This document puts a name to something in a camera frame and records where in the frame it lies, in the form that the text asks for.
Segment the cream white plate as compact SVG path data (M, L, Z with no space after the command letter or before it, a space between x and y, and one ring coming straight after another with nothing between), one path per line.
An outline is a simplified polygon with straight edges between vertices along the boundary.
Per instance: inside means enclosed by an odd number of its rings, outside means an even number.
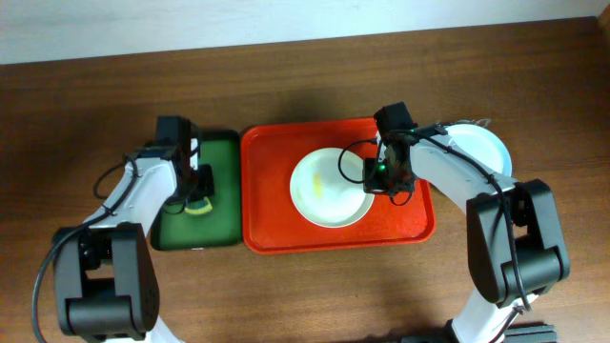
M375 196L356 180L363 160L350 151L323 148L305 155L292 171L289 192L299 212L309 222L328 229L354 225L372 208Z

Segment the yellow green scrub sponge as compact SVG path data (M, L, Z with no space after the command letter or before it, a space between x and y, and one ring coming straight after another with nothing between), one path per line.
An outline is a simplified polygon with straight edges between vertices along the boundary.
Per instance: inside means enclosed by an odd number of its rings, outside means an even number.
M188 202L184 212L190 215L203 215L213 210L213 205L208 197L196 201Z

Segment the light blue plate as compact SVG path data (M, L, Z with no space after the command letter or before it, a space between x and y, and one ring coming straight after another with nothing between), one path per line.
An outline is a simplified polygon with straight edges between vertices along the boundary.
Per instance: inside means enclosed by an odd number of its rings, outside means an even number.
M446 130L460 148L493 171L501 173L499 156L502 152L509 151L494 133L486 128L468 124L455 124Z

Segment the mint green plate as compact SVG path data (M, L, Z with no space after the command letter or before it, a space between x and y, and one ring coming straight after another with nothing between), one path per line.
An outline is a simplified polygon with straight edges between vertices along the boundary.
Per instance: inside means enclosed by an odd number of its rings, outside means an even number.
M499 156L499 169L503 175L511 176L513 173L513 164L510 154L502 152Z

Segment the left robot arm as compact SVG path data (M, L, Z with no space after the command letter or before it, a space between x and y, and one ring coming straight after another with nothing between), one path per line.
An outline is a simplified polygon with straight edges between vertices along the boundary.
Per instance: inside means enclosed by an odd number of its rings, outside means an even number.
M160 318L160 294L147 244L159 214L179 213L214 192L200 167L198 127L181 116L160 116L153 141L125 155L124 173L100 208L53 238L59 328L87 342L175 342Z

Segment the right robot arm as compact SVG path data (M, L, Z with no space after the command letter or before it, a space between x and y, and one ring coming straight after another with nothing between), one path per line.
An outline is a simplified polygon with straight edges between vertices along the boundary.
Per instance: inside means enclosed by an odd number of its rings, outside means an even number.
M436 333L410 342L556 342L549 324L516 325L533 301L566 279L570 260L556 202L539 179L519 182L460 147L449 126L416 124L404 103L374 115L376 157L363 167L363 190L413 194L433 184L466 215L468 268L475 285L465 307Z

